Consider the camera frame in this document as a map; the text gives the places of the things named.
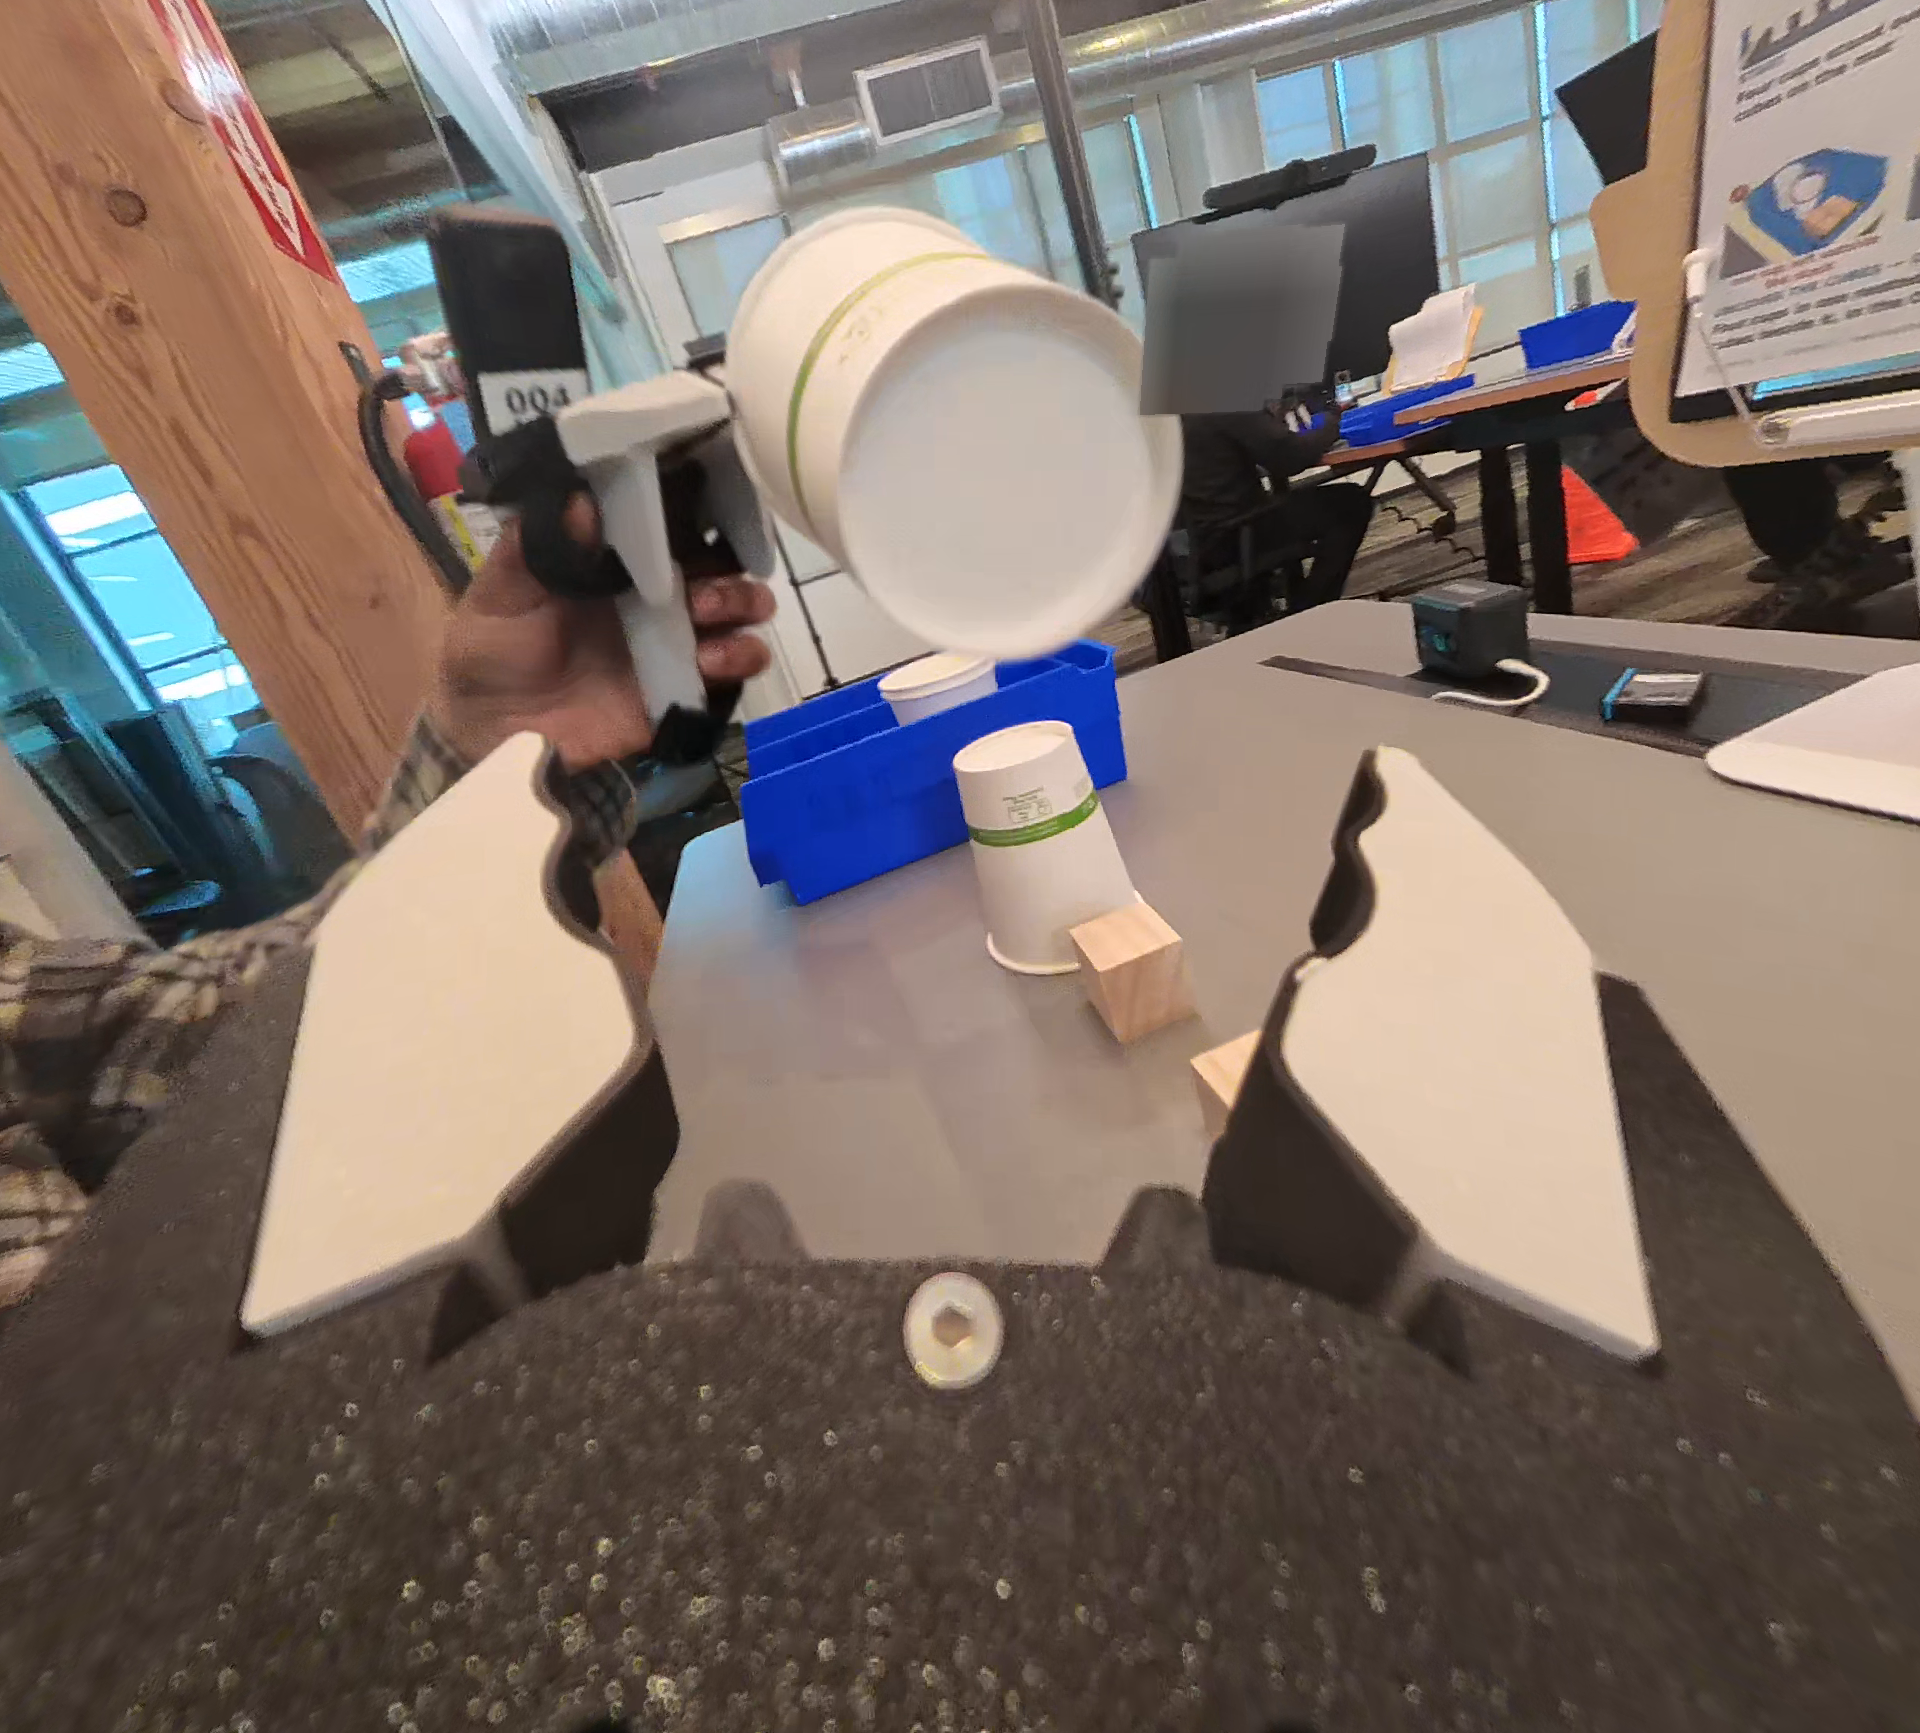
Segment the wooden cube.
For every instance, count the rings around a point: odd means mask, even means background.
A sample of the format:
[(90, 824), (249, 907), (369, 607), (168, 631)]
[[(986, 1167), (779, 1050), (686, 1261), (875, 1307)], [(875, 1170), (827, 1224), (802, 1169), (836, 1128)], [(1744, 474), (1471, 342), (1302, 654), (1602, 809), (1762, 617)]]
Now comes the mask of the wooden cube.
[(1082, 992), (1121, 1047), (1197, 1014), (1182, 936), (1143, 897), (1068, 929)]
[(1191, 1056), (1189, 1073), (1208, 1141), (1224, 1135), (1261, 1038), (1263, 1030), (1254, 1028)]

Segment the wooden pillar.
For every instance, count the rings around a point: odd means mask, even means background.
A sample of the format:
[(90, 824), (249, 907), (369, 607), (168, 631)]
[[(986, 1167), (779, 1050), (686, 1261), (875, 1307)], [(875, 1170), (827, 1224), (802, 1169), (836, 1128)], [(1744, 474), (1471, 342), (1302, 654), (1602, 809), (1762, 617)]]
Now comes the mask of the wooden pillar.
[(345, 833), (447, 593), (379, 488), (342, 280), (277, 251), (146, 0), (2, 0), (4, 288)]

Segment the wooden table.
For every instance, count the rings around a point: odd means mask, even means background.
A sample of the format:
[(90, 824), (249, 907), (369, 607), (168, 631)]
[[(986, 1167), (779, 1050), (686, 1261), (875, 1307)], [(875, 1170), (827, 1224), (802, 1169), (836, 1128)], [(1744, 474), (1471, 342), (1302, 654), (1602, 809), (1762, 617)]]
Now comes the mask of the wooden table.
[(1564, 488), (1567, 447), (1630, 422), (1630, 353), (1462, 386), (1404, 410), (1404, 433), (1380, 445), (1338, 445), (1332, 474), (1368, 473), (1418, 455), (1472, 455), (1478, 467), (1480, 551), (1486, 575), (1527, 586), (1532, 611), (1572, 614), (1572, 543)]

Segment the black charger box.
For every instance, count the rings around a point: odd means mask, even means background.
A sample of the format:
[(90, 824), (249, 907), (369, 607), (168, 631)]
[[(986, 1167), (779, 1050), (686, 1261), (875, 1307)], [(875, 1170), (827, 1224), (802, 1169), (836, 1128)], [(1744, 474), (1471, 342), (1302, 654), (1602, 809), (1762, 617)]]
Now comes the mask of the black charger box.
[(1421, 673), (1480, 685), (1532, 665), (1530, 602), (1523, 586), (1458, 578), (1407, 600)]

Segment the red fire extinguisher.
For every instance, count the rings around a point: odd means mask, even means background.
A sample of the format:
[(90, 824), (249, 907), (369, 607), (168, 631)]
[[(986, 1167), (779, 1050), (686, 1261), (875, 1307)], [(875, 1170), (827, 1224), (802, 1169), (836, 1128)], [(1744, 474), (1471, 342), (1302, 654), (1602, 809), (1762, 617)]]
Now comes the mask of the red fire extinguisher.
[(502, 520), (469, 487), (474, 425), (450, 333), (405, 341), (381, 369), (350, 342), (342, 356), (356, 384), (358, 443), (379, 488), (447, 590), (466, 594)]

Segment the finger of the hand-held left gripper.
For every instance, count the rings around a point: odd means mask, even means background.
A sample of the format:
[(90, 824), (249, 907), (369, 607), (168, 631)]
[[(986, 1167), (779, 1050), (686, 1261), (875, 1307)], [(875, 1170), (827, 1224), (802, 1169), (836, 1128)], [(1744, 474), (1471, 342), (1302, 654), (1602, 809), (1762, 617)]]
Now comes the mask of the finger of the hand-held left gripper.
[(695, 451), (696, 518), (709, 571), (770, 582), (779, 571), (777, 541), (733, 427), (712, 427)]
[(740, 571), (740, 455), (716, 381), (627, 384), (557, 427), (557, 594), (666, 600), (678, 577)]

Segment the printed instruction sheet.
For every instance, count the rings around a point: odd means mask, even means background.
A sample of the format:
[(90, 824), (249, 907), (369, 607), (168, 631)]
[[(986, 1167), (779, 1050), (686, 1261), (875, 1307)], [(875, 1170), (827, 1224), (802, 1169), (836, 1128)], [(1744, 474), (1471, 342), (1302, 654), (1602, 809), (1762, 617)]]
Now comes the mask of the printed instruction sheet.
[(1916, 370), (1918, 0), (1712, 0), (1678, 353), (1695, 415)]

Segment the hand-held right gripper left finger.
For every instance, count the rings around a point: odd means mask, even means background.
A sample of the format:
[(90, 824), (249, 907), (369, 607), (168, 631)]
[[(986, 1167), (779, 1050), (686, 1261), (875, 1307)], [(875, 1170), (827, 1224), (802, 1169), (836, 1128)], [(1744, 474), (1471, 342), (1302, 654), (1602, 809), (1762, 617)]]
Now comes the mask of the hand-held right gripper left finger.
[(372, 856), (311, 945), (238, 1307), (289, 1336), (429, 1275), (500, 1311), (645, 1259), (678, 1118), (642, 991), (575, 905), (518, 735)]

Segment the person's left hand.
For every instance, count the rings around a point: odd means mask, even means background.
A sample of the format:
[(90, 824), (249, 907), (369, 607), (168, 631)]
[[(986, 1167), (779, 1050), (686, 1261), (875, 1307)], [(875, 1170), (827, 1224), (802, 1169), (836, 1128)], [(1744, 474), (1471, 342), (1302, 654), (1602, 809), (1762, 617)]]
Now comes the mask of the person's left hand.
[(584, 770), (642, 759), (656, 736), (612, 600), (551, 594), (516, 520), (447, 617), (421, 715), (469, 764), (539, 735)]

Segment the thin silver duct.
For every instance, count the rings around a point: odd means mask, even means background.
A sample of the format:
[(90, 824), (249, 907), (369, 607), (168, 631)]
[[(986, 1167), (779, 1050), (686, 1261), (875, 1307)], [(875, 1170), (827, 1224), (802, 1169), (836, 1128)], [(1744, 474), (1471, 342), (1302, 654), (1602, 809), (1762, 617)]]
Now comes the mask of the thin silver duct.
[[(1063, 42), (1078, 107), (1106, 106), (1241, 66), (1343, 51), (1401, 32), (1471, 15), (1511, 0), (1197, 0), (1116, 21)], [(848, 97), (782, 113), (764, 127), (764, 150), (787, 197), (812, 197), (831, 183), (948, 144), (975, 144), (1040, 120), (1040, 93), (1024, 53), (997, 60), (998, 101), (986, 113), (883, 142)]]

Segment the red wall sign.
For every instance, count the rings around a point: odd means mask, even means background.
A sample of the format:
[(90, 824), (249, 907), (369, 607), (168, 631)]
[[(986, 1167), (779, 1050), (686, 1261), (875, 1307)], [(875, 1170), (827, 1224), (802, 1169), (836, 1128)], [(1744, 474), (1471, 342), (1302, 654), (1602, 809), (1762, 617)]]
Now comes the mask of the red wall sign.
[(189, 100), (201, 107), (271, 243), (321, 280), (338, 282), (333, 252), (207, 0), (146, 3), (181, 66)]

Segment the orange traffic cone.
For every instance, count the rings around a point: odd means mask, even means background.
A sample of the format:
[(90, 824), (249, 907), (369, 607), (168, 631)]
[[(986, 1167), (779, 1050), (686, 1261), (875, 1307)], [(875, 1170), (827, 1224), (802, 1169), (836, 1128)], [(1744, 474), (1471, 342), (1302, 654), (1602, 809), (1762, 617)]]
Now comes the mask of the orange traffic cone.
[(1640, 541), (1572, 467), (1563, 467), (1561, 496), (1572, 569), (1612, 567), (1639, 555)]

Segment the blue plastic bin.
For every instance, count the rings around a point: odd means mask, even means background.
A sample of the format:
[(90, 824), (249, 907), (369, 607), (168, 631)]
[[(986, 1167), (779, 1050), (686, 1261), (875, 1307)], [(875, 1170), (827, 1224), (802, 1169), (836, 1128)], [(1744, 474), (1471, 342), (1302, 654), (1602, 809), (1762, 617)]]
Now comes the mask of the blue plastic bin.
[(1527, 370), (1538, 375), (1617, 354), (1620, 341), (1632, 339), (1636, 313), (1635, 300), (1602, 300), (1521, 328)]
[(1347, 407), (1341, 417), (1341, 440), (1349, 447), (1378, 447), (1402, 438), (1409, 431), (1425, 431), (1429, 422), (1412, 420), (1423, 407), (1451, 403), (1454, 394), (1472, 390), (1477, 376), (1443, 379), (1421, 386), (1380, 392), (1380, 396)]
[(953, 761), (1024, 722), (1068, 722), (1096, 789), (1127, 780), (1116, 658), (1116, 649), (1080, 640), (997, 665), (994, 691), (910, 720), (899, 720), (877, 679), (751, 720), (739, 807), (757, 880), (812, 905), (963, 847)]

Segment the small document stand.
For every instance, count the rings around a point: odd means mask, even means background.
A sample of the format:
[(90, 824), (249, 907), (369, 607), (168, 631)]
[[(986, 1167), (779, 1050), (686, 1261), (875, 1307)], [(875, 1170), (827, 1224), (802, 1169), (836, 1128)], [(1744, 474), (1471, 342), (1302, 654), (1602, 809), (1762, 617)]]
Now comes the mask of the small document stand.
[(1385, 394), (1426, 390), (1468, 375), (1485, 318), (1478, 284), (1443, 288), (1387, 330)]

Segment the black monitor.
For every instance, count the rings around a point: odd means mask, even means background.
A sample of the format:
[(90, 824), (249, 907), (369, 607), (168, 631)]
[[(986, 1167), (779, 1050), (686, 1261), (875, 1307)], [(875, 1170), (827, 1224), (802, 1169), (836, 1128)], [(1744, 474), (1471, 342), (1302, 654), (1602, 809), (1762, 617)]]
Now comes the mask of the black monitor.
[(1322, 381), (1382, 376), (1390, 328), (1438, 292), (1432, 163), (1426, 151), (1380, 159), (1370, 145), (1296, 158), (1211, 186), (1199, 216), (1144, 228), (1131, 239), (1140, 282), (1185, 241), (1216, 232), (1261, 232), (1263, 261), (1311, 228), (1343, 230), (1341, 288)]

